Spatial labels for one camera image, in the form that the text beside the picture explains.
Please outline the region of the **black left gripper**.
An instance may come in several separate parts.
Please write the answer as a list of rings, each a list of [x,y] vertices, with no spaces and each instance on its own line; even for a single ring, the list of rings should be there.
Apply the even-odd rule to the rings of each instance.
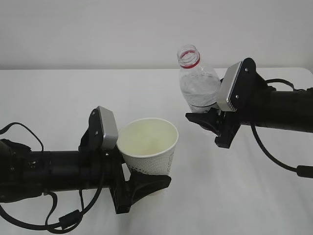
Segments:
[[[122,164],[124,160],[118,149],[88,150],[79,149],[90,162],[91,180],[95,177],[96,193],[90,203],[81,211],[86,214],[100,196],[102,188],[108,188],[117,214],[128,213],[133,204],[142,198],[169,187],[171,177],[168,175],[148,175],[132,171],[129,179],[129,189],[124,178]]]

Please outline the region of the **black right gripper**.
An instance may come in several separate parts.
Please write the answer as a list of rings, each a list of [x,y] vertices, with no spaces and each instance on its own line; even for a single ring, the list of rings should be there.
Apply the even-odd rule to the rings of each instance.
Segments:
[[[250,125],[254,120],[253,111],[250,109],[240,109],[235,112],[210,109],[206,113],[186,113],[185,117],[189,122],[214,133],[217,136],[215,144],[220,148],[230,148],[241,125]]]

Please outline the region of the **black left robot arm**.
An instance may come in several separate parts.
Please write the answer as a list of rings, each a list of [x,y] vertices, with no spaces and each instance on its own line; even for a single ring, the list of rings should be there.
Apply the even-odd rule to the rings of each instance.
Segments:
[[[12,203],[48,192],[109,188],[117,214],[128,213],[147,195],[167,188],[171,177],[131,171],[124,178],[117,148],[96,151],[31,151],[0,141],[0,201]]]

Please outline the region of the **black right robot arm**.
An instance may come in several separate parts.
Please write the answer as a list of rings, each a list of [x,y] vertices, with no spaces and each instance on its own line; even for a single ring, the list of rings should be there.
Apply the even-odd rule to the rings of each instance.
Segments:
[[[240,78],[232,91],[235,112],[187,113],[186,118],[216,134],[215,144],[229,148],[241,125],[313,131],[313,90],[277,91],[260,75]]]

